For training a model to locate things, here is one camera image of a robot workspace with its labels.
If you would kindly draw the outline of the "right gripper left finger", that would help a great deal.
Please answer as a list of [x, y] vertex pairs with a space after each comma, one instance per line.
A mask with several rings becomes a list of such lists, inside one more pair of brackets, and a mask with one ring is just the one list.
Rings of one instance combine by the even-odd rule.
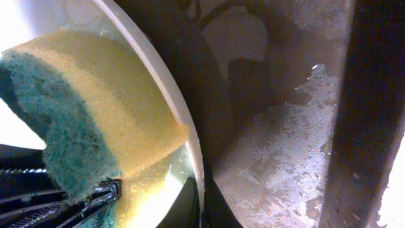
[[199, 228], [200, 207], [197, 183], [188, 177], [164, 219], [156, 228]]

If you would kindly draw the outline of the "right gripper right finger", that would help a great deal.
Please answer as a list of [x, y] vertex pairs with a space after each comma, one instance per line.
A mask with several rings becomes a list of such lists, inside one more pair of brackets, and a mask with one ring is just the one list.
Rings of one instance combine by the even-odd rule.
[[206, 184], [202, 228], [243, 228], [213, 179]]

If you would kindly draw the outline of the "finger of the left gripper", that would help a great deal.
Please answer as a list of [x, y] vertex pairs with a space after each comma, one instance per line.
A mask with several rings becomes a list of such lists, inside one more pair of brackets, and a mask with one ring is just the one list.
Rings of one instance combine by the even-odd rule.
[[110, 227], [112, 206], [121, 196], [121, 180], [108, 179], [90, 196], [69, 203], [51, 180], [41, 150], [1, 145], [1, 227]]

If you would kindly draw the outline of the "white plate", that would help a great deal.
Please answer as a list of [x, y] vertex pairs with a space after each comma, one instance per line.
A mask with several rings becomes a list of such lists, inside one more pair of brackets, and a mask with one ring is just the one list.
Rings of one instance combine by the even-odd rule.
[[[160, 89], [175, 120], [189, 126], [189, 139], [170, 155], [164, 189], [175, 191], [175, 195], [167, 199], [170, 209], [187, 178], [194, 177], [199, 195], [201, 226], [203, 165], [196, 128], [178, 85], [148, 36], [113, 1], [1, 2], [1, 56], [9, 48], [64, 30], [89, 32], [109, 38], [138, 56]], [[43, 162], [45, 142], [1, 98], [2, 144], [39, 149]]]

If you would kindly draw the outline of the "green and yellow sponge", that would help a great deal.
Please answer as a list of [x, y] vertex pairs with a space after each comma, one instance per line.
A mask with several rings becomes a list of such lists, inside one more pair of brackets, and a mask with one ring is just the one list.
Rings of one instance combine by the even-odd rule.
[[170, 155], [189, 139], [140, 58], [89, 32], [47, 34], [1, 56], [1, 98], [44, 142], [48, 174], [76, 203], [107, 179], [123, 195], [89, 227], [153, 227], [169, 209]]

